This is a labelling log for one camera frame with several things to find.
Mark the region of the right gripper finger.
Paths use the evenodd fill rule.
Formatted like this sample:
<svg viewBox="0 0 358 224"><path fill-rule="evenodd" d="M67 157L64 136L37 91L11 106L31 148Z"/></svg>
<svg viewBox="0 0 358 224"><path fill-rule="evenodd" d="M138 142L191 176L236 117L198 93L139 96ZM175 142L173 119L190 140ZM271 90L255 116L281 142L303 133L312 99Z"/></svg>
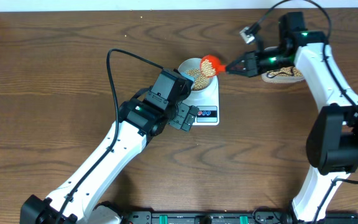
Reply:
<svg viewBox="0 0 358 224"><path fill-rule="evenodd" d="M242 54L241 56L233 60L231 63L229 63L227 67L245 67L245 62L246 62L246 55Z"/></svg>
<svg viewBox="0 0 358 224"><path fill-rule="evenodd" d="M243 63L229 64L226 66L225 70L228 74L232 75L246 75L246 68Z"/></svg>

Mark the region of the red plastic measuring scoop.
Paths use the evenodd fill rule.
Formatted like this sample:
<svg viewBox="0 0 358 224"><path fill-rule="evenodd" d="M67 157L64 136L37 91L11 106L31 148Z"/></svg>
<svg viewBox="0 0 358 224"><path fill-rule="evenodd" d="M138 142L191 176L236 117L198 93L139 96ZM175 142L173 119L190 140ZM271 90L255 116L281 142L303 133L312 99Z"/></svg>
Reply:
<svg viewBox="0 0 358 224"><path fill-rule="evenodd" d="M220 73L226 73L226 66L217 57L206 55L201 59L200 72L207 78L212 78Z"/></svg>

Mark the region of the light blue round bowl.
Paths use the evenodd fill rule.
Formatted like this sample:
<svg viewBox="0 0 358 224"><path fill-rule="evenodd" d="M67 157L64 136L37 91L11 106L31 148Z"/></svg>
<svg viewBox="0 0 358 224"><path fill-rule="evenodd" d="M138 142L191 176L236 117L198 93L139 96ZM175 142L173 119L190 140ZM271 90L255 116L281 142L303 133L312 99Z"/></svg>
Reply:
<svg viewBox="0 0 358 224"><path fill-rule="evenodd" d="M193 68L200 69L200 62L201 62L200 58L189 58L180 64L178 70L184 76L191 78L195 82L194 78L187 75L185 72L187 70L193 69ZM213 81L213 78L210 78L210 83L207 88L200 90L200 91L195 91L195 92L213 91L213 90L214 90L214 81Z"/></svg>

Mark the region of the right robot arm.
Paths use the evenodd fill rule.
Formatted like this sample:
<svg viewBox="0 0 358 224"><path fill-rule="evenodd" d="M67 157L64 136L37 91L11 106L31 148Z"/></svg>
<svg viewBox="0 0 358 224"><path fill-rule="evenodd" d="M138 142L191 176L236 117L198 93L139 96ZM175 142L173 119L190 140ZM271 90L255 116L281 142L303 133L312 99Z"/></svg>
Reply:
<svg viewBox="0 0 358 224"><path fill-rule="evenodd" d="M307 29L301 12L279 18L277 47L266 49L259 30L259 22L241 30L245 43L256 43L257 48L231 62L226 71L256 77L295 67L303 75L318 116L306 140L310 168L282 222L326 223L330 200L342 183L351 181L351 174L358 168L358 94L336 65L329 36Z"/></svg>

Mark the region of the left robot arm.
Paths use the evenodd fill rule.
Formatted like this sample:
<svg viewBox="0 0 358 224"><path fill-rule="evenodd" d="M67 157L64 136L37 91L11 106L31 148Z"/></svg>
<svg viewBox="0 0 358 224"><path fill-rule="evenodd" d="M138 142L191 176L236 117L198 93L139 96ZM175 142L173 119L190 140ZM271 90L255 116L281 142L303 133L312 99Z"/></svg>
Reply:
<svg viewBox="0 0 358 224"><path fill-rule="evenodd" d="M21 223L120 223L122 217L97 203L123 168L166 125L189 131L199 109L183 100L194 78L163 69L152 87L139 90L117 111L117 120L78 170L45 199L31 195L21 207Z"/></svg>

